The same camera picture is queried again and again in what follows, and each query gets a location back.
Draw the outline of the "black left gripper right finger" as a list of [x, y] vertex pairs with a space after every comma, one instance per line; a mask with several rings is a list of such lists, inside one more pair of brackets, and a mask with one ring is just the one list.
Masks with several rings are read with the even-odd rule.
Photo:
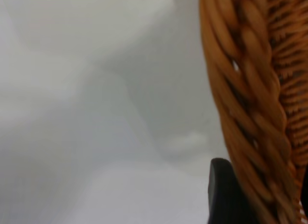
[[308, 166], [307, 165], [300, 166], [299, 174], [302, 179], [302, 188], [301, 188], [301, 197], [300, 197], [301, 210], [307, 211], [308, 210]]

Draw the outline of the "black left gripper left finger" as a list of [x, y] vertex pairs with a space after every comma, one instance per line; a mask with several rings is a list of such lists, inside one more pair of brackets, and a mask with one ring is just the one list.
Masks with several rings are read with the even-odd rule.
[[208, 224], [259, 223], [226, 159], [213, 158], [210, 162], [208, 204]]

